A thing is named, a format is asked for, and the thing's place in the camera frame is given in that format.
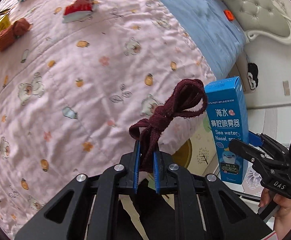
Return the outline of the person's right hand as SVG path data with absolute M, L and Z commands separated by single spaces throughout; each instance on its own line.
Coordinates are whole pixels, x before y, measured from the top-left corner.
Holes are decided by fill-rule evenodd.
M 291 199 L 276 194 L 274 202 L 280 206 L 280 209 L 274 215 L 274 231 L 279 240 L 283 239 L 291 230 Z

